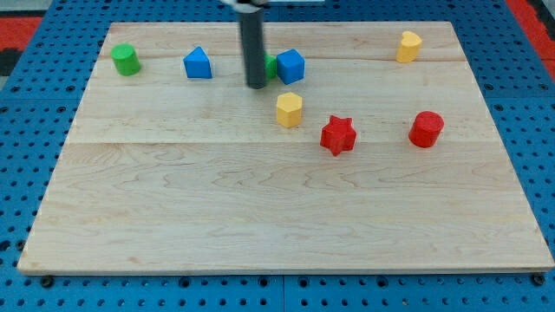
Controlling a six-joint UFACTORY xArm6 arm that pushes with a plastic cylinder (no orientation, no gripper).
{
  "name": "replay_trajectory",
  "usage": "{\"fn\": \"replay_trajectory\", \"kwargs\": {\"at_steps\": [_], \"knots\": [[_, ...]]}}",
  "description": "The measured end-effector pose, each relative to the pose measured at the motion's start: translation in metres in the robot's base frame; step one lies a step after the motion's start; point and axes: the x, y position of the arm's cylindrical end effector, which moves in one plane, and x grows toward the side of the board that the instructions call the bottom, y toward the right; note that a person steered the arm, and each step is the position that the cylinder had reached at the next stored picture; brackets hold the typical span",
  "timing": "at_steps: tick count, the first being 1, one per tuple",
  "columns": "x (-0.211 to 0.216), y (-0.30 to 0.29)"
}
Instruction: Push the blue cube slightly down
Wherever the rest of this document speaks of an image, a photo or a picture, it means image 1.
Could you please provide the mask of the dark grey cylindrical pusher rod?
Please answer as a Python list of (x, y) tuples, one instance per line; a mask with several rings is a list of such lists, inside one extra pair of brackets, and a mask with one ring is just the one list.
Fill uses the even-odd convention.
[(263, 10), (254, 3), (239, 4), (239, 32), (245, 66), (245, 81), (249, 88), (266, 85), (264, 58)]

